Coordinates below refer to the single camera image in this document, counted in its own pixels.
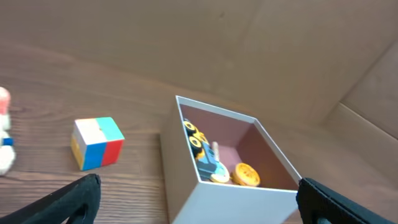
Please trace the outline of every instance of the wooden table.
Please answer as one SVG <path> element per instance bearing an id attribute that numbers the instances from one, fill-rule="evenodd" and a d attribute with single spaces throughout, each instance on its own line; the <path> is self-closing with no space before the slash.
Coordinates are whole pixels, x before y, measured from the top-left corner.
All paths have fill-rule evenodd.
<path id="1" fill-rule="evenodd" d="M 67 55 L 0 42 L 0 86 L 11 92 L 17 160 L 0 177 L 0 217 L 88 173 L 102 179 L 96 223 L 167 223 L 159 132 L 176 94 L 239 110 L 203 93 Z M 111 116 L 126 140 L 117 164 L 81 172 L 73 121 Z"/>
<path id="2" fill-rule="evenodd" d="M 0 86 L 12 96 L 17 160 L 0 177 L 0 217 L 94 172 L 102 179 L 96 223 L 167 223 L 159 132 L 175 95 L 242 113 L 230 101 L 145 80 L 64 54 L 0 41 Z M 73 121 L 112 116 L 126 140 L 119 162 L 81 172 L 70 150 Z M 302 176 L 398 222 L 398 190 L 319 127 L 265 122 Z M 287 223 L 300 223 L 295 212 Z"/>

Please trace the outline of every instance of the red cube face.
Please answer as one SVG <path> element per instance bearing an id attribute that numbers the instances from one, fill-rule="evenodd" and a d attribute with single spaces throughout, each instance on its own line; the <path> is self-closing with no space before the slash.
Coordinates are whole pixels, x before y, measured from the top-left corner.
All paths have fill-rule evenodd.
<path id="1" fill-rule="evenodd" d="M 106 143 L 104 157 L 102 159 L 102 166 L 109 165 L 118 161 L 121 148 L 123 146 L 123 139 L 116 141 L 108 141 Z"/>

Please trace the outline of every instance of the white cube face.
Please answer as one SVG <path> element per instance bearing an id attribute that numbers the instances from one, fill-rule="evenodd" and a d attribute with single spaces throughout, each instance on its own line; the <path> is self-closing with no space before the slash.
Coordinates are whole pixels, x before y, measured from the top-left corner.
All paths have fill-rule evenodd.
<path id="1" fill-rule="evenodd" d="M 104 132 L 95 119 L 79 119 L 75 123 L 86 145 L 106 142 Z"/>

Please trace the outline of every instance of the yellow round button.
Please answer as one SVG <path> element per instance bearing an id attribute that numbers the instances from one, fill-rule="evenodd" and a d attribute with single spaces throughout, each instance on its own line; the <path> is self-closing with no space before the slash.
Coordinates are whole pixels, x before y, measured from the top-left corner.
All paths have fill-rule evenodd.
<path id="1" fill-rule="evenodd" d="M 260 184 L 260 176 L 251 166 L 239 163 L 233 172 L 233 181 L 243 186 L 257 187 Z"/>

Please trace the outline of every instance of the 2x2 puzzle cube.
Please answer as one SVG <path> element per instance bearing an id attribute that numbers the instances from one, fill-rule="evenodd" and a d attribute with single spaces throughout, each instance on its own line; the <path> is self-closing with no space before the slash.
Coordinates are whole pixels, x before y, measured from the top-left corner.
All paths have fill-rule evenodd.
<path id="1" fill-rule="evenodd" d="M 75 120 L 72 151 L 81 170 L 117 162 L 124 136 L 112 118 Z"/>

